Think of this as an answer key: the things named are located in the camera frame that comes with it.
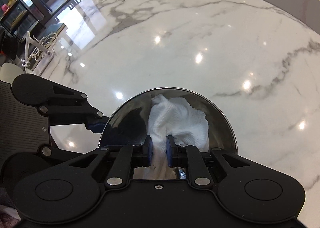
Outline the white paper towel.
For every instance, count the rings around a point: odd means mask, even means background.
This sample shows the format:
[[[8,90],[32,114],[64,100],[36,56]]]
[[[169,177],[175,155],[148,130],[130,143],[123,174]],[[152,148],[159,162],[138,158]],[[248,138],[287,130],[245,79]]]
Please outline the white paper towel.
[[[184,98],[167,99],[157,95],[152,99],[148,121],[148,135],[152,138],[152,162],[144,169],[143,179],[174,179],[168,166],[167,136],[172,135],[178,145],[195,146],[201,152],[209,150],[209,126],[206,114],[193,108]]]

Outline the blue steel bowl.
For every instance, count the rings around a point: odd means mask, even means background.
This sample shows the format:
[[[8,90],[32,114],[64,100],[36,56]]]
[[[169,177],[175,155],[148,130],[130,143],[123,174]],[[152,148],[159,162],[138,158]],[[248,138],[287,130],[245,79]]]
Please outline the blue steel bowl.
[[[226,116],[212,101],[183,88],[155,88],[132,97],[108,120],[99,146],[141,145],[150,136],[149,167],[137,167],[136,179],[174,179],[168,166],[167,137],[176,145],[192,145],[200,152],[220,147],[238,152],[236,137]]]

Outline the white folding rack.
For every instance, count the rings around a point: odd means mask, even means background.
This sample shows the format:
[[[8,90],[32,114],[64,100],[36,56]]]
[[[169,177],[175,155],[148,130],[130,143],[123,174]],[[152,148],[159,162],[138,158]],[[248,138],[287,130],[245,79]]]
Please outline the white folding rack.
[[[55,56],[54,45],[56,40],[56,32],[51,32],[41,39],[37,39],[27,31],[24,58],[21,60],[22,67],[27,72],[40,76]]]

